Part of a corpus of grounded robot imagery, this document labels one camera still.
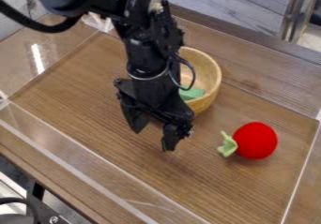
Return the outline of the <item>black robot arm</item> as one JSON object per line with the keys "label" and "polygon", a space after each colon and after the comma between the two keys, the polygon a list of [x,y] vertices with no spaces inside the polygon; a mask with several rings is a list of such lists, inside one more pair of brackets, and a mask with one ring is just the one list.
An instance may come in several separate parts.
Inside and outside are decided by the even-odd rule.
{"label": "black robot arm", "polygon": [[192,134],[194,112],[179,96],[184,30],[171,16],[169,0],[40,0],[66,17],[95,13],[111,20],[127,54],[126,79],[114,81],[122,112],[134,132],[151,119],[163,124],[162,149],[171,151]]}

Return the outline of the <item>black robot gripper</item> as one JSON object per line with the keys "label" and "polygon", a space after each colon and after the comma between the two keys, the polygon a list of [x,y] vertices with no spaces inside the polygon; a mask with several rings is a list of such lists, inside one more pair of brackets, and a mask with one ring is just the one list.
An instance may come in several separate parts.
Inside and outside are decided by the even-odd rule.
{"label": "black robot gripper", "polygon": [[115,82],[121,107],[130,129],[141,133],[151,118],[163,125],[162,151],[174,151],[177,144],[192,135],[193,110],[179,97],[181,66],[188,61],[179,56],[184,31],[171,16],[170,4],[147,14],[141,24],[118,23],[117,32],[127,54],[125,80]]}

